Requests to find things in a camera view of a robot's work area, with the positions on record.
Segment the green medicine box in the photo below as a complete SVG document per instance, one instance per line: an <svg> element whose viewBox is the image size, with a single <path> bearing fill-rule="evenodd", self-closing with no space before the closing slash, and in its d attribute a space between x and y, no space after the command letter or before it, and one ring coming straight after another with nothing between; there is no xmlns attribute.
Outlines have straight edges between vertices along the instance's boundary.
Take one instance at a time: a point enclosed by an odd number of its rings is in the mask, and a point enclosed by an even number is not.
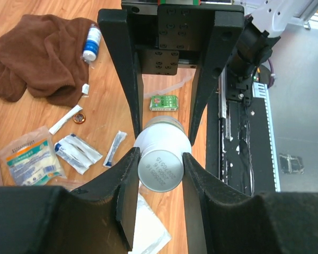
<svg viewBox="0 0 318 254"><path fill-rule="evenodd" d="M177 111L179 101L176 95L152 96L149 109L151 111Z"/></svg>

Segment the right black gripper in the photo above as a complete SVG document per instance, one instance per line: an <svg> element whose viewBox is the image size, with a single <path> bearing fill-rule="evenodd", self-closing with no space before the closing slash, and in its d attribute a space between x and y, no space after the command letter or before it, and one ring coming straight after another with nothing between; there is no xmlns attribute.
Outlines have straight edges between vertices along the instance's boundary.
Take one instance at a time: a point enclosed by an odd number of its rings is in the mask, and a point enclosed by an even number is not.
<svg viewBox="0 0 318 254"><path fill-rule="evenodd" d="M178 68L197 67L188 134L194 145L204 109L243 31L244 8L210 1L122 1L121 7L100 9L97 21L135 138L143 129L142 73L176 75Z"/></svg>

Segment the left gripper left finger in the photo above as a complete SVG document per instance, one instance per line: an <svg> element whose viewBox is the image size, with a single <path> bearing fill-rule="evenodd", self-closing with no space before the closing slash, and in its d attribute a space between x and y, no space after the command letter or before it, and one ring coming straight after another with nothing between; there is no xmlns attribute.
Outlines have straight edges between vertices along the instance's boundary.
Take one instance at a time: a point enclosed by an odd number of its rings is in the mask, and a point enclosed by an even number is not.
<svg viewBox="0 0 318 254"><path fill-rule="evenodd" d="M68 191L0 187L0 253L127 253L133 248L140 149Z"/></svg>

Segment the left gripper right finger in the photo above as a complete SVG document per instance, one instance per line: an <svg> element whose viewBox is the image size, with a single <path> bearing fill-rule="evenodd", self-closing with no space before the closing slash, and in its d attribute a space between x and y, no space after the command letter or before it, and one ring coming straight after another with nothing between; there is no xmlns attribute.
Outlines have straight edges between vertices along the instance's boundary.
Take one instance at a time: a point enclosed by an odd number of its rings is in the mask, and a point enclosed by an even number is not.
<svg viewBox="0 0 318 254"><path fill-rule="evenodd" d="M318 253L318 193L250 197L182 158L189 253Z"/></svg>

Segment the white medicine bottle green label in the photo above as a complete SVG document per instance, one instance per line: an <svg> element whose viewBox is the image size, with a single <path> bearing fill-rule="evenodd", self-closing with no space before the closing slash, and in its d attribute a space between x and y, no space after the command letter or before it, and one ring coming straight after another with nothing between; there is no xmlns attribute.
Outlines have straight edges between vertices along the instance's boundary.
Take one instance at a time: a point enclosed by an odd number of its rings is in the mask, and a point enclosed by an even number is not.
<svg viewBox="0 0 318 254"><path fill-rule="evenodd" d="M148 189L164 193L182 181L182 155L191 153L191 143L182 124L171 116L156 116L147 122L134 143L140 149L138 177Z"/></svg>

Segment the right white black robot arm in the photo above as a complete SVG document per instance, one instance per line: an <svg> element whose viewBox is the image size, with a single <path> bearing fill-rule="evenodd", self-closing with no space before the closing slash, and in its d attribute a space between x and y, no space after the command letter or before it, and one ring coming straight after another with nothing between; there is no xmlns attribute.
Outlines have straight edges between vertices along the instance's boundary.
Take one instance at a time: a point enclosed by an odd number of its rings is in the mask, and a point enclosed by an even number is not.
<svg viewBox="0 0 318 254"><path fill-rule="evenodd" d="M195 142L201 116L221 74L226 98L250 106L253 74L272 55L287 24L308 21L318 1L263 1L251 13L244 2L122 1L103 8L98 26L128 101L135 135L143 124L143 75L174 76L195 69L188 138Z"/></svg>

